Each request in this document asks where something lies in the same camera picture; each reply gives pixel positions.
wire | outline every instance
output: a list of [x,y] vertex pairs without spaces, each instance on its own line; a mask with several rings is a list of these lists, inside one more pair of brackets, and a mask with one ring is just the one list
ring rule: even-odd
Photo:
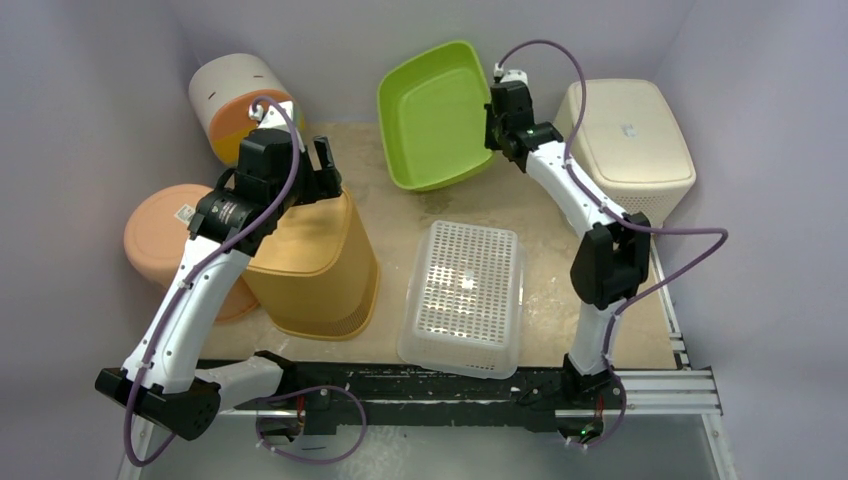
[[[250,235],[259,225],[268,220],[268,218],[279,208],[279,206],[283,203],[286,196],[291,191],[292,186],[294,185],[295,178],[297,177],[298,166],[300,165],[300,139],[297,135],[297,127],[294,124],[294,121],[288,116],[285,109],[280,105],[276,100],[267,96],[260,95],[253,100],[251,106],[255,109],[256,106],[260,102],[268,102],[271,106],[276,108],[280,115],[283,116],[283,120],[286,122],[286,126],[289,128],[289,132],[291,132],[292,138],[292,166],[289,171],[289,177],[286,179],[286,183],[283,185],[282,190],[277,195],[277,198],[268,205],[268,208],[265,209],[254,221],[252,221],[247,227],[245,227],[241,232],[233,236],[233,238],[225,241],[218,247],[215,251],[206,256],[203,260],[197,262],[197,264],[192,268],[188,274],[183,278],[183,283],[186,285],[191,285],[194,282],[194,279],[209,265],[213,260],[218,258],[218,256],[225,254],[227,251],[232,249],[238,242],[242,241],[245,237]],[[174,440],[176,434],[171,433],[167,439],[159,446],[159,448],[153,452],[146,459],[140,459],[135,454],[135,449],[132,445],[132,422],[133,416],[135,413],[135,403],[138,399],[138,392],[141,389],[142,382],[144,381],[144,376],[147,373],[147,365],[150,364],[150,360],[153,358],[153,354],[156,351],[156,347],[159,344],[159,339],[162,337],[162,334],[165,332],[165,327],[171,321],[171,316],[174,313],[174,310],[177,308],[180,300],[182,300],[183,295],[185,295],[186,289],[180,288],[177,289],[174,296],[171,297],[171,300],[165,306],[165,310],[162,312],[162,321],[156,325],[156,328],[153,330],[153,333],[150,335],[150,341],[147,342],[147,348],[144,350],[144,354],[142,355],[141,363],[142,366],[139,367],[138,371],[135,375],[135,380],[133,380],[132,387],[130,388],[130,394],[127,398],[127,407],[126,413],[124,414],[124,451],[126,452],[127,458],[130,463],[135,465],[136,467],[143,467],[145,465],[150,465],[154,460],[156,460],[162,452],[168,448],[168,445]]]
[[352,447],[350,447],[350,449],[348,451],[346,451],[345,453],[343,453],[343,454],[341,454],[337,457],[333,457],[333,458],[315,459],[315,458],[301,457],[300,455],[295,455],[293,453],[289,453],[289,452],[286,452],[284,450],[280,450],[277,447],[268,443],[268,440],[266,440],[265,436],[262,434],[262,429],[259,426],[259,422],[260,422],[260,420],[262,420],[261,417],[256,419],[256,437],[259,439],[259,443],[257,444],[257,446],[261,445],[261,446],[265,447],[271,453],[276,453],[277,455],[280,455],[281,457],[286,457],[290,460],[294,460],[294,461],[300,462],[300,463],[306,463],[306,464],[309,464],[309,465],[329,465],[331,463],[340,462],[340,461],[344,460],[345,458],[353,455],[353,453],[359,448],[359,446],[362,445],[362,440],[365,439],[365,432],[368,430],[368,424],[367,424],[366,418],[365,418],[365,407],[362,406],[362,402],[360,402],[359,399],[356,398],[356,396],[354,394],[348,392],[344,388],[336,387],[334,385],[322,385],[322,386],[318,386],[318,387],[304,388],[303,390],[298,390],[296,392],[287,393],[285,395],[278,395],[276,397],[268,397],[268,398],[265,398],[264,400],[266,402],[269,402],[269,403],[270,402],[278,402],[280,400],[287,400],[287,399],[292,398],[292,397],[296,397],[296,396],[299,396],[299,395],[305,395],[307,393],[317,392],[317,391],[325,390],[325,389],[326,390],[333,390],[333,391],[336,391],[336,392],[339,392],[339,393],[343,393],[343,394],[347,395],[348,397],[350,397],[350,399],[353,400],[353,403],[356,404],[356,408],[359,410],[359,416],[360,416],[360,418],[362,418],[362,428],[360,428],[360,430],[359,430],[359,437],[356,439],[356,442],[353,444]]
[[580,190],[582,190],[583,193],[585,193],[586,196],[588,196],[592,200],[592,202],[596,206],[598,206],[598,208],[601,209],[602,212],[609,215],[620,225],[630,230],[656,235],[719,235],[719,239],[716,240],[716,242],[712,246],[707,248],[702,254],[695,257],[693,260],[681,267],[676,272],[672,273],[671,275],[667,276],[666,278],[662,279],[651,287],[640,292],[638,295],[627,299],[627,301],[621,304],[621,306],[613,312],[609,324],[607,324],[607,330],[604,334],[604,344],[601,354],[603,355],[604,365],[606,366],[607,371],[610,373],[610,377],[612,377],[613,383],[619,388],[621,392],[621,411],[619,412],[618,417],[616,417],[615,422],[612,424],[609,430],[604,429],[604,433],[595,441],[591,442],[588,445],[578,444],[581,448],[589,446],[594,447],[605,442],[610,436],[612,436],[613,433],[616,432],[616,430],[618,430],[619,426],[621,425],[621,422],[624,420],[624,411],[627,409],[627,392],[624,389],[624,383],[621,381],[621,377],[619,377],[615,373],[615,370],[613,369],[612,363],[610,361],[610,343],[612,342],[612,333],[615,329],[616,322],[618,322],[621,318],[621,314],[624,313],[624,311],[627,310],[634,303],[673,282],[681,275],[695,267],[695,265],[698,265],[707,257],[715,253],[716,250],[721,248],[721,246],[724,245],[724,243],[727,241],[729,233],[727,229],[718,227],[656,228],[646,227],[643,225],[636,225],[625,220],[620,215],[612,211],[600,198],[598,198],[594,193],[592,193],[592,191],[580,181],[580,179],[577,177],[577,174],[574,173],[574,169],[571,163],[573,161],[573,159],[571,158],[571,147],[574,143],[574,139],[577,137],[577,131],[580,129],[580,125],[583,124],[583,117],[586,113],[586,76],[583,74],[583,69],[580,67],[580,62],[577,61],[577,58],[575,58],[574,55],[571,54],[571,52],[569,52],[565,47],[563,47],[559,43],[545,39],[528,40],[524,43],[516,45],[510,51],[508,51],[506,55],[503,56],[501,61],[498,63],[498,66],[503,67],[504,62],[506,62],[506,60],[510,56],[512,56],[512,54],[529,45],[548,45],[550,47],[556,48],[557,50],[565,54],[565,56],[568,57],[569,60],[571,60],[571,63],[574,65],[574,69],[577,70],[577,76],[580,79],[580,90],[582,92],[582,98],[580,100],[580,112],[577,115],[577,120],[574,122],[574,126],[571,129],[571,133],[568,135],[568,138],[565,141],[565,149],[562,157],[564,159],[563,161],[565,162],[565,169],[568,172],[568,175],[571,177],[571,180],[575,183],[575,185],[577,185],[577,187],[580,188]]

robotic arm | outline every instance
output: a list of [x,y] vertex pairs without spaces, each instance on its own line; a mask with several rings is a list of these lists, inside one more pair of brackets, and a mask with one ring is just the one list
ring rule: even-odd
[[[536,123],[527,75],[509,70],[495,78],[492,103],[486,105],[486,147],[500,150],[518,168],[537,181],[559,206],[580,247],[571,268],[571,282],[583,301],[577,335],[564,367],[573,370],[573,387],[585,391],[604,381],[604,339],[613,312],[636,295],[648,278],[650,235],[619,225],[598,208],[566,171],[572,170],[606,206],[637,225],[650,226],[648,218],[627,214],[608,198],[574,161],[563,158],[562,135],[549,122]],[[612,350],[617,325],[610,338]]]
[[[292,116],[292,102],[282,107]],[[131,387],[145,368],[135,413],[193,440],[212,423],[215,415],[238,404],[277,392],[284,368],[290,364],[269,352],[258,352],[240,363],[211,370],[195,370],[203,343],[212,328],[233,283],[247,268],[265,236],[292,206],[314,203],[341,195],[341,177],[333,163],[325,137],[315,139],[321,164],[313,170],[309,154],[301,145],[297,176],[282,204],[258,228],[234,247],[203,267],[191,285],[183,278],[201,261],[257,219],[282,191],[293,161],[292,135],[280,112],[263,115],[261,108],[251,112],[261,120],[241,142],[239,162],[219,178],[215,189],[203,197],[189,225],[183,258],[153,323],[121,368],[100,372],[95,388],[119,404],[127,405]],[[233,187],[226,186],[233,179]],[[182,298],[167,315],[166,306],[180,290]],[[153,332],[165,322],[164,331],[149,362],[143,357]]]

white storage box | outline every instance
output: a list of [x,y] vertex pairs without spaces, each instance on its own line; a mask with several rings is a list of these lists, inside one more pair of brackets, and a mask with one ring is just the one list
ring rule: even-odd
[[[587,82],[574,158],[604,193],[660,226],[695,183],[695,167],[674,115],[645,80]],[[580,83],[566,92],[554,126],[568,136],[580,112]]]
[[518,368],[524,248],[509,230],[436,221],[418,248],[398,355],[478,378]]

gray floor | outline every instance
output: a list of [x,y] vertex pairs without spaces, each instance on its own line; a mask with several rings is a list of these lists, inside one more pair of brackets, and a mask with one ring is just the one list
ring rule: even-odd
[[[305,437],[287,448],[327,457],[351,445],[358,427]],[[372,427],[351,458],[309,466],[256,449],[253,421],[218,417],[200,439],[174,441],[144,479],[717,479],[699,416],[630,417],[615,437],[587,454],[556,435],[516,428]]]

qr code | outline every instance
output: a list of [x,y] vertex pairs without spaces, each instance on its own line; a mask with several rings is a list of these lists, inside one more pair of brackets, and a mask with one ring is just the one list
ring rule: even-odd
[[194,208],[191,205],[183,205],[174,214],[174,218],[188,225],[191,223],[191,217],[194,216]]

